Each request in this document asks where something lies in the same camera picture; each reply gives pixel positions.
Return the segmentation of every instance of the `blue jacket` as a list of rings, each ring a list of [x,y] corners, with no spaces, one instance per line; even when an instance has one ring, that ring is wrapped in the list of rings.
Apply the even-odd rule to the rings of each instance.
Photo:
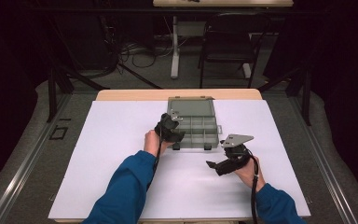
[[[106,193],[94,204],[83,223],[136,224],[146,201],[147,184],[153,176],[155,157],[138,151],[121,163]],[[296,212],[293,199],[266,184],[256,194],[258,215],[266,223],[305,223]]]

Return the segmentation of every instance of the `desk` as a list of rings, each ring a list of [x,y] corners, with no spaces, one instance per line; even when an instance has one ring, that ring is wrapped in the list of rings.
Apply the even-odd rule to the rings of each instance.
[[[87,217],[112,173],[142,148],[145,133],[167,110],[170,96],[212,96],[216,121],[223,124],[219,139],[229,133],[253,135],[255,139],[246,146],[262,161],[264,177],[294,198],[301,216],[310,216],[267,103],[257,90],[227,89],[101,91],[89,111],[48,217],[58,222]],[[167,149],[147,192],[140,220],[250,218],[250,189],[234,174],[218,176],[205,162],[225,159],[221,147],[211,151]]]
[[[155,7],[291,7],[292,0],[200,0],[199,2],[191,2],[187,0],[154,0]],[[172,23],[173,36],[173,56],[171,78],[179,76],[179,53],[178,48],[178,20],[173,16]],[[249,65],[244,67],[246,76],[250,75]]]

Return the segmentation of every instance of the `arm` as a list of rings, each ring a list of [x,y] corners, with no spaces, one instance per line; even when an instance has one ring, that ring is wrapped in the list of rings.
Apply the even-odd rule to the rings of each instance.
[[[249,188],[252,187],[255,176],[254,167],[254,161],[249,160],[244,167],[235,171],[235,174]],[[295,201],[292,197],[283,190],[277,190],[270,184],[267,184],[260,167],[255,192],[257,213],[266,223],[305,223],[298,216]]]
[[[154,131],[145,135],[144,151],[124,160],[113,174],[106,193],[94,204],[83,223],[136,223],[146,200],[147,184],[153,177],[159,138]],[[161,153],[169,143],[163,142]]]

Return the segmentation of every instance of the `black object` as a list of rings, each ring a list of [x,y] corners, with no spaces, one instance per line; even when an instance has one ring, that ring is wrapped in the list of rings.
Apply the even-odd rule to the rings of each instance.
[[[269,29],[270,19],[262,14],[221,13],[205,23],[200,53],[200,89],[204,77],[204,63],[237,63],[242,69],[244,63],[252,64],[247,87],[252,85],[257,55],[261,40]],[[251,40],[249,33],[260,33]],[[214,77],[214,79],[239,79],[238,77]]]
[[[233,171],[236,171],[245,166],[251,159],[252,154],[244,144],[237,145],[235,147],[225,147],[227,160],[215,163],[212,161],[206,161],[208,166],[215,169],[218,175],[226,175]]]
[[[178,121],[172,120],[171,115],[164,113],[161,120],[155,127],[155,132],[166,142],[180,142],[185,136],[185,132],[174,132],[173,130],[179,125]]]

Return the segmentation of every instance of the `gray carpet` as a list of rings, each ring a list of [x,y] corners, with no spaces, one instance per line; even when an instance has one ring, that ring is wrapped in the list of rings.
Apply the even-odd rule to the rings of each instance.
[[[273,38],[265,41],[260,55],[261,59],[256,69],[255,87],[264,84],[266,80],[261,74],[268,60],[272,45]],[[200,47],[191,40],[188,40],[182,46],[180,75],[175,80],[170,78],[171,56],[159,57],[152,66],[147,68],[134,66],[131,63],[131,57],[125,64],[164,89],[196,89],[199,85],[200,76],[200,71],[197,69],[199,50]],[[135,64],[148,64],[152,62],[152,59],[140,54],[135,56],[134,62]],[[221,67],[209,69],[215,72]],[[112,89],[151,88],[128,72],[119,73],[118,71],[116,70],[113,74],[95,78],[94,80]],[[216,83],[205,83],[206,88],[216,88],[214,84]],[[66,136],[62,140],[47,140],[45,142],[20,194],[11,204],[11,209],[7,210],[7,214],[3,218],[4,223],[54,222],[47,219],[49,209],[53,203],[53,195],[57,193],[62,182],[66,166],[90,109],[90,104],[96,96],[96,91],[83,83],[74,80],[74,85],[76,86],[75,94],[71,96],[67,106],[60,114],[61,120],[54,124],[58,125],[58,127],[67,127]],[[244,86],[233,87],[230,83],[225,83],[225,85],[220,88],[242,88]],[[283,93],[285,86],[286,83],[282,83],[274,87],[270,91],[263,93],[263,98],[268,101],[300,187],[305,197],[309,197],[312,201],[309,204],[312,216],[307,217],[306,220],[308,223],[343,223],[331,196],[330,188],[326,185],[321,175],[321,170],[315,162],[312,145],[304,127],[301,125],[303,121],[298,117],[297,108],[293,103],[296,99],[285,97]],[[17,170],[21,168],[24,158],[33,150],[38,140],[37,138],[46,124],[48,117],[47,84],[42,84],[37,91],[39,102],[34,116],[8,160],[6,167],[0,174],[0,200]],[[310,121],[318,143],[324,150],[329,165],[342,187],[352,212],[358,220],[358,184],[351,171],[334,149],[324,114],[324,103],[314,94],[311,97]]]

